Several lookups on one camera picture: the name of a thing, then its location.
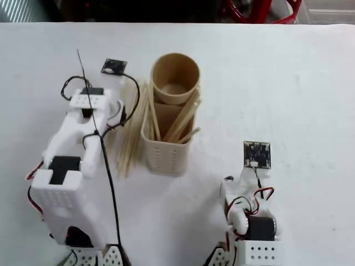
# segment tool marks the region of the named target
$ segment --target bamboo stick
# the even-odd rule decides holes
[[[155,113],[155,108],[154,108],[154,91],[153,91],[152,84],[149,85],[149,106],[150,106],[151,115],[153,117],[153,124],[154,124],[154,130],[156,133],[156,139],[158,141],[161,141],[158,120],[156,119],[156,113]]]
[[[176,127],[178,124],[184,119],[186,114],[189,112],[189,110],[192,108],[193,104],[199,99],[200,97],[200,92],[199,90],[195,90],[194,93],[191,95],[191,97],[188,99],[187,103],[185,106],[181,109],[180,113],[178,114],[177,118],[174,120],[172,126],[169,128],[168,132],[166,133],[163,141],[169,141],[173,137],[173,132],[176,131]]]
[[[176,125],[171,136],[166,140],[167,142],[171,142],[171,140],[179,133],[181,128],[186,126],[186,124],[190,121],[190,119],[195,115],[197,108],[201,104],[201,100],[197,100],[193,106],[188,110],[187,114],[184,118]]]
[[[183,137],[181,140],[179,140],[177,142],[177,144],[183,144],[185,141],[189,140],[192,138],[192,136],[194,136],[197,132],[199,132],[201,130],[200,127],[195,128],[194,130],[192,130],[190,133],[188,133],[185,137]]]

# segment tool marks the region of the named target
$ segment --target perforated container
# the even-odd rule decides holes
[[[187,159],[191,139],[184,144],[175,144],[169,142],[149,140],[150,125],[148,111],[145,112],[144,120],[141,129],[141,137],[144,142],[144,149],[148,166],[152,172],[170,175],[181,176],[185,173],[187,168]],[[190,132],[194,125],[195,118],[193,118],[187,126],[186,132]]]

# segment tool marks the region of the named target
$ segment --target perforated plastic part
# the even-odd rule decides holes
[[[282,265],[280,241],[238,241],[237,265]]]
[[[118,247],[111,246],[103,258],[103,266],[122,266],[122,258]]]
[[[209,266],[225,266],[228,261],[228,253],[223,248],[216,248]]]
[[[90,101],[93,109],[103,109],[107,104],[107,98],[104,95],[91,95]],[[90,109],[89,98],[83,94],[74,94],[69,105],[76,108]]]
[[[97,253],[95,251],[84,251],[84,250],[75,250],[76,255],[78,256],[78,262],[75,263],[75,255],[70,254],[67,261],[63,266],[95,266]]]

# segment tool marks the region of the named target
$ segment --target red object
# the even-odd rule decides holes
[[[40,162],[35,169],[33,169],[27,176],[26,176],[26,180],[31,180],[34,178],[34,174],[37,172],[38,169],[40,169],[42,167],[42,165],[44,164],[44,162]]]
[[[43,211],[42,211],[41,207],[38,206],[37,203],[35,203],[35,201],[32,199],[31,194],[29,193],[30,190],[31,190],[31,186],[28,187],[28,191],[27,191],[28,200],[31,203],[31,205],[40,212],[40,214],[42,216],[43,215]]]
[[[272,22],[272,24],[293,24],[300,8],[302,0],[286,0],[292,7],[293,13],[283,19]],[[222,7],[233,18],[236,23],[262,24],[265,23],[270,11],[272,0],[253,0],[251,12],[248,18],[234,4],[234,0],[224,0]]]

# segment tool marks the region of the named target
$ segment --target white plastic bracket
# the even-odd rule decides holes
[[[75,264],[75,254],[71,253],[63,266],[122,266],[122,257],[118,247],[111,246],[102,257],[101,251],[74,250],[78,261]]]
[[[282,243],[280,241],[238,241],[236,242],[239,266],[282,265]]]

